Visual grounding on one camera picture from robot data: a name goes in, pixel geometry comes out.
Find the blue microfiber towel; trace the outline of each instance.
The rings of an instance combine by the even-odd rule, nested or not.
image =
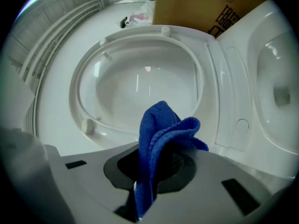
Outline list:
[[[144,113],[139,131],[139,176],[135,189],[138,217],[143,217],[154,202],[154,177],[160,152],[167,142],[209,150],[204,142],[193,137],[199,128],[198,119],[189,117],[181,121],[165,101],[158,102]]]

